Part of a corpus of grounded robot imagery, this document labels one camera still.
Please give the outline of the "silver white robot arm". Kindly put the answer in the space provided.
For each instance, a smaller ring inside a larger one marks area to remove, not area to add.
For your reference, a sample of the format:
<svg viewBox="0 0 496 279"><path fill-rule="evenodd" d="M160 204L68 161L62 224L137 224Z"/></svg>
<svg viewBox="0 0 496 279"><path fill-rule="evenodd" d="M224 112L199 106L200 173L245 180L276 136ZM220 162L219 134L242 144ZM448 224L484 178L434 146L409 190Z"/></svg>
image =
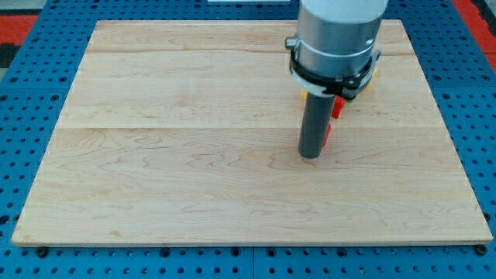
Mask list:
<svg viewBox="0 0 496 279"><path fill-rule="evenodd" d="M388 0L301 0L285 41L297 64L321 77L350 77L368 63Z"/></svg>

